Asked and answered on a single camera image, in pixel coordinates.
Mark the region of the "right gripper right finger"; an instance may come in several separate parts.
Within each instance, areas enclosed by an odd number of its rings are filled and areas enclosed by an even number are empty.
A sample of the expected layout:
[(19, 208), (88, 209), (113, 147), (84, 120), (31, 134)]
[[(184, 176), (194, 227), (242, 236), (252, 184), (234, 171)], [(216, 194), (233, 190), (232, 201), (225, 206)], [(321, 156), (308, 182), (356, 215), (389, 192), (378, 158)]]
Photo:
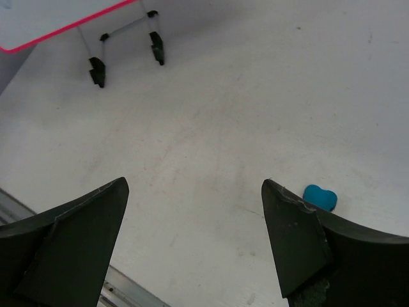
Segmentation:
[(408, 238), (310, 204), (273, 180), (261, 187), (281, 295), (290, 306), (407, 306)]

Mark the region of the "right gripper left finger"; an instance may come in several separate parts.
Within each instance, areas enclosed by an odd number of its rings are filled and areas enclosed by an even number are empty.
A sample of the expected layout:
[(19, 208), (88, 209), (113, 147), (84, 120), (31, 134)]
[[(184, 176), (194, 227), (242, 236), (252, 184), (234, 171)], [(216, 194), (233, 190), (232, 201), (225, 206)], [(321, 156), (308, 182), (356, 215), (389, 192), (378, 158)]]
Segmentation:
[(129, 187), (120, 177), (1, 227), (1, 306), (96, 306)]

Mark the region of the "blue bone-shaped eraser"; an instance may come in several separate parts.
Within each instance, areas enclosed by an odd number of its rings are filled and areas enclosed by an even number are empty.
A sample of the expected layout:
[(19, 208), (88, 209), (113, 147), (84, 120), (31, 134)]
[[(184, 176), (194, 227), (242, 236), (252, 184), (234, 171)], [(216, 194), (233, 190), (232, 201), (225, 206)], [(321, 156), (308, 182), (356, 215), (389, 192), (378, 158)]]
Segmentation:
[(303, 200), (326, 211), (333, 211), (337, 205), (337, 194), (330, 190), (322, 189), (318, 185), (308, 185), (304, 189)]

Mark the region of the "pink framed whiteboard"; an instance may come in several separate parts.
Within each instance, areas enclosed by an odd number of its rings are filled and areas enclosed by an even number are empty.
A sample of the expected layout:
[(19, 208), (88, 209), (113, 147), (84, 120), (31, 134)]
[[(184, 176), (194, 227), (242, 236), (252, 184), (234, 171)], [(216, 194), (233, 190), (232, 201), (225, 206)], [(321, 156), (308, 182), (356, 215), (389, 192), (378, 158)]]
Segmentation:
[(117, 0), (1, 1), (1, 50), (17, 52), (132, 3)]

